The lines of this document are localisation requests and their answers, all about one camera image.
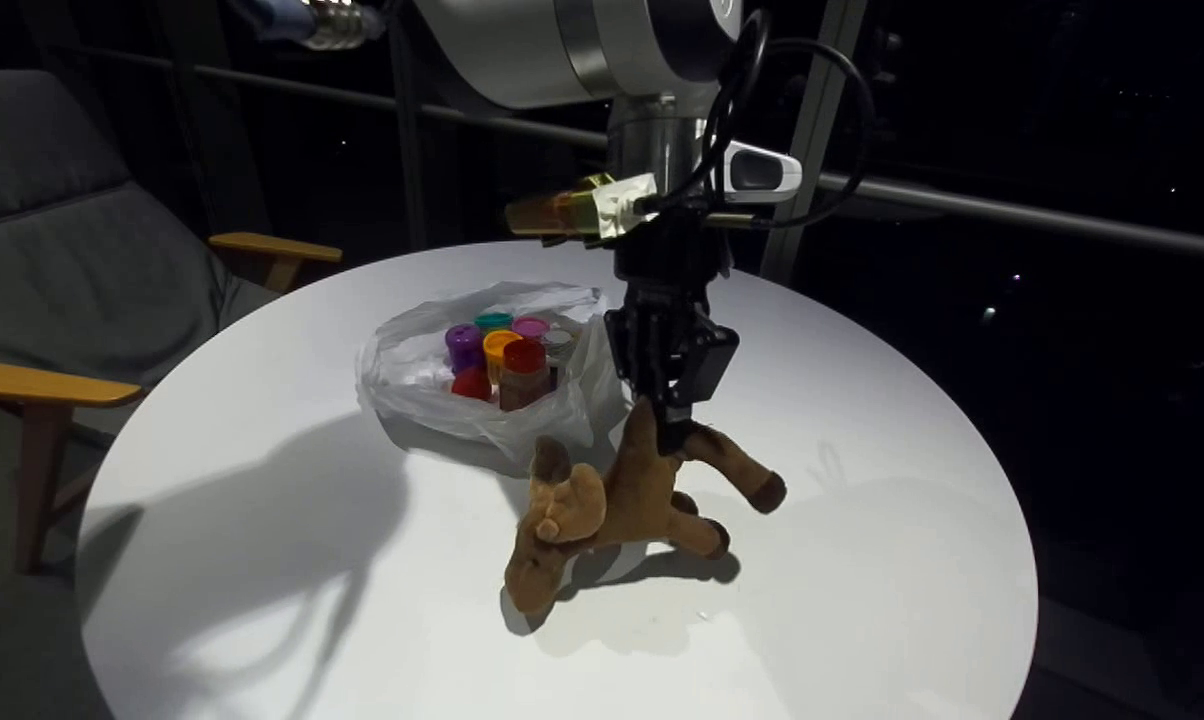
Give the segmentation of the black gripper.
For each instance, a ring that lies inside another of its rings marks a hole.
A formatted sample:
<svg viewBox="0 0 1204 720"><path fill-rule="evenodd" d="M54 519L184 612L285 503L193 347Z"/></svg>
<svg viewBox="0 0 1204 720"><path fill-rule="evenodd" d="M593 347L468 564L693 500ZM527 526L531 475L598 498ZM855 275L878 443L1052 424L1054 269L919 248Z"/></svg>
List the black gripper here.
<svg viewBox="0 0 1204 720"><path fill-rule="evenodd" d="M606 312L617 368L663 457L693 432L740 335L711 320L706 286L731 266L729 240L686 217L637 227L617 244L623 303Z"/></svg>

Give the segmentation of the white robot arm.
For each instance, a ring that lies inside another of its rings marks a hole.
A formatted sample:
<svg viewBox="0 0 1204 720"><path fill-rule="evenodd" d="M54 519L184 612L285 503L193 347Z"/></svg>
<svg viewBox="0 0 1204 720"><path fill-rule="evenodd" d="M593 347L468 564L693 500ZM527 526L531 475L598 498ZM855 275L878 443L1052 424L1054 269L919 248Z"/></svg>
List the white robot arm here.
<svg viewBox="0 0 1204 720"><path fill-rule="evenodd" d="M722 155L735 0L415 0L452 101L508 113L606 105L606 167L512 200L517 237L617 248L623 303L606 318L629 390L650 403L661 453L686 443L735 335L706 318L722 240L702 227Z"/></svg>

